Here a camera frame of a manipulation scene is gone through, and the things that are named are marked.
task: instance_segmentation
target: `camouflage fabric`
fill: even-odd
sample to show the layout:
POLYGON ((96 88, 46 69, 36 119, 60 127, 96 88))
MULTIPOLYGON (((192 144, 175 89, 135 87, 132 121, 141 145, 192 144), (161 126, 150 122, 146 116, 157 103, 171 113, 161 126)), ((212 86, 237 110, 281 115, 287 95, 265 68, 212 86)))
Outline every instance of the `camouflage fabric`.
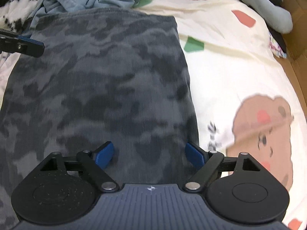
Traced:
POLYGON ((21 56, 0 112, 0 229, 17 219, 10 195, 52 151, 112 141, 105 171, 122 183, 183 184, 198 142, 189 74, 173 17, 90 9, 41 18, 41 58, 21 56))

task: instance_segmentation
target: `green shape print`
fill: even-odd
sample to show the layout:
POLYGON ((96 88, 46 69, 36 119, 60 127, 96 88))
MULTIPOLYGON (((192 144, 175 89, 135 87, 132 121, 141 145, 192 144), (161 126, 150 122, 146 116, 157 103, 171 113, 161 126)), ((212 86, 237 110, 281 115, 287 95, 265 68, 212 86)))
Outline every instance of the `green shape print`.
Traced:
POLYGON ((148 5, 149 3, 151 3, 153 0, 140 0, 140 2, 136 5, 134 5, 133 7, 143 7, 145 5, 148 5))
POLYGON ((187 43, 185 44, 184 50, 189 53, 189 52, 203 51, 204 48, 205 48, 205 43, 189 36, 187 43))

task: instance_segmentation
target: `gray ribbed plate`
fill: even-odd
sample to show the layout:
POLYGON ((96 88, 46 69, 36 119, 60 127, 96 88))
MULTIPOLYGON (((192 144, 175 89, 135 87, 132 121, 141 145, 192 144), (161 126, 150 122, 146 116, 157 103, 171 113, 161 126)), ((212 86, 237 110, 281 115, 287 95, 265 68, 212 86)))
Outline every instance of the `gray ribbed plate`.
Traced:
POLYGON ((21 222, 15 230, 288 230, 282 223, 239 226, 212 213, 200 195, 177 185, 126 184, 103 194, 96 206, 78 220, 60 226, 21 222))

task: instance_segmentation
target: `red shape print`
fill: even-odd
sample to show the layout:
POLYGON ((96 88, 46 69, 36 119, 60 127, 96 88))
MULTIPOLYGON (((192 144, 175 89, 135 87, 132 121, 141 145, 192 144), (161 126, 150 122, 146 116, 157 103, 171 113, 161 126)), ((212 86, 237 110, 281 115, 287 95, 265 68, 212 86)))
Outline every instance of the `red shape print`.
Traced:
POLYGON ((265 167, 268 171, 271 171, 271 164, 269 162, 261 162, 263 167, 265 167))
POLYGON ((289 222, 288 227, 291 230, 298 230, 300 228, 301 224, 302 224, 302 222, 299 221, 298 219, 293 219, 292 221, 289 222))
POLYGON ((256 24, 256 20, 251 18, 249 15, 245 14, 244 12, 240 10, 232 10, 232 13, 237 17, 239 22, 241 22, 243 25, 251 28, 256 24))
POLYGON ((269 114, 267 113, 267 111, 260 110, 257 113, 257 121, 258 121, 258 123, 270 123, 271 118, 270 118, 269 114))

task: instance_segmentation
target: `metal pivot screw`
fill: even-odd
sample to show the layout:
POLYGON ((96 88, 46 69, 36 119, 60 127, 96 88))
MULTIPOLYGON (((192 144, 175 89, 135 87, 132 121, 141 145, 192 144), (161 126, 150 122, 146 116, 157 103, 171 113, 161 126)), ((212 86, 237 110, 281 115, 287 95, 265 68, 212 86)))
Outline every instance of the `metal pivot screw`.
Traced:
POLYGON ((197 190, 199 189, 201 186, 199 185, 199 183, 197 182, 188 182, 187 184, 185 184, 185 187, 188 190, 197 190))
POLYGON ((114 182, 104 182, 101 187, 104 190, 113 190, 116 188, 116 184, 114 182))

